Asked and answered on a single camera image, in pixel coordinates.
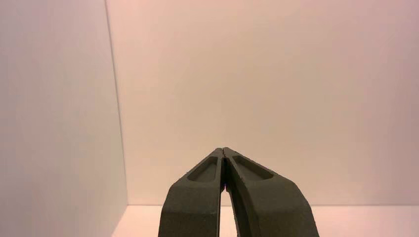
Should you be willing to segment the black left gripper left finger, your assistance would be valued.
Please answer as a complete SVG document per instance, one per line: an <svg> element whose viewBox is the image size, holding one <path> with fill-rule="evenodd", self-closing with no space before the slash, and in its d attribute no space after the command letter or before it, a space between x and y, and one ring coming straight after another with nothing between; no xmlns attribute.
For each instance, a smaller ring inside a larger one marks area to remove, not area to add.
<svg viewBox="0 0 419 237"><path fill-rule="evenodd" d="M161 211L160 237L219 236L223 159L223 149L216 148L170 187Z"/></svg>

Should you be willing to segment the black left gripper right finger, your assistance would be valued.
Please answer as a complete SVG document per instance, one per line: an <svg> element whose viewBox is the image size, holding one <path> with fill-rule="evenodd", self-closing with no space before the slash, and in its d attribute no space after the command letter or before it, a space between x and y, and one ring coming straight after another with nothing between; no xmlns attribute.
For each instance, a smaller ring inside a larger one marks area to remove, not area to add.
<svg viewBox="0 0 419 237"><path fill-rule="evenodd" d="M291 180L225 147L226 189L239 237L317 237L307 199Z"/></svg>

